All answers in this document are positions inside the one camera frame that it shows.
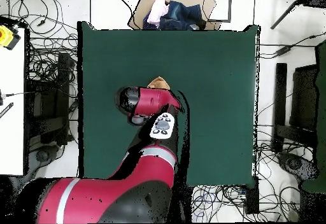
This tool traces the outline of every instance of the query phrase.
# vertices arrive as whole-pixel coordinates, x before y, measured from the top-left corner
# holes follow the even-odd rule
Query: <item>white stripe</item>
[[[142,150],[144,156],[158,156],[160,158],[163,158],[165,161],[169,162],[174,169],[174,165],[176,164],[175,158],[170,154],[168,151],[162,149],[162,148],[145,148]]]
[[[125,160],[125,158],[127,158],[127,157],[128,157],[128,155],[129,155],[129,152],[127,152],[127,153],[125,154],[125,157],[122,159],[122,161],[124,161],[124,160]]]
[[[80,180],[80,178],[75,178],[68,184],[67,188],[64,190],[64,193],[61,196],[58,210],[57,210],[57,224],[64,223],[64,209],[66,208],[66,203],[67,203],[69,194],[70,194],[71,190],[73,189],[73,187],[75,186],[75,184],[77,184],[77,182],[79,182],[79,180]]]

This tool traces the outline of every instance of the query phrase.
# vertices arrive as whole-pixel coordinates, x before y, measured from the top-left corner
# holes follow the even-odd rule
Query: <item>black border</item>
[[[77,22],[78,177],[84,177],[83,22]]]
[[[6,17],[0,16],[0,24],[6,25],[8,27],[12,27],[17,23],[16,20],[12,20]],[[19,28],[24,29],[24,92],[27,92],[27,81],[29,78],[29,63],[31,58],[31,37],[30,31],[28,29],[28,25],[26,23],[17,24]],[[24,95],[24,151],[23,151],[23,176],[25,176],[28,172],[28,159],[29,159],[29,117],[26,111],[26,94]]]

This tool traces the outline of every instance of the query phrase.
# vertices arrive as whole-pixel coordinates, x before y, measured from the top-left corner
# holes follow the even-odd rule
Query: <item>cardboard box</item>
[[[185,6],[193,6],[200,4],[201,5],[201,14],[202,19],[207,21],[209,19],[209,16],[211,15],[211,12],[213,11],[213,8],[215,7],[215,0],[172,0],[177,1]],[[155,0],[139,0],[138,5],[136,6],[135,12],[134,12],[134,18],[131,17],[129,20],[128,26],[132,29],[143,29],[143,20],[147,13],[149,13],[152,9],[153,3]],[[206,24],[205,30],[218,30],[220,28],[220,22],[208,22]]]

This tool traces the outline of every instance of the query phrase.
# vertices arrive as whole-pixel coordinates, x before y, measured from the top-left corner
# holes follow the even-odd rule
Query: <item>clothing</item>
[[[147,22],[158,27],[160,25],[160,17],[167,14],[168,11],[169,5],[166,5],[166,0],[155,0]]]
[[[186,7],[182,3],[170,1],[169,11],[160,18],[160,29],[197,30],[203,22],[199,4]]]
[[[156,25],[153,24],[149,24],[147,22],[148,16],[150,15],[150,12],[147,13],[147,15],[145,16],[144,20],[143,20],[143,30],[158,30]]]

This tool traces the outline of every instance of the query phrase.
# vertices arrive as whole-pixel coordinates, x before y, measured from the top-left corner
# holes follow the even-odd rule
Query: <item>yellow device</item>
[[[4,25],[0,25],[0,46],[12,50],[19,40],[20,36],[15,27],[9,29]]]

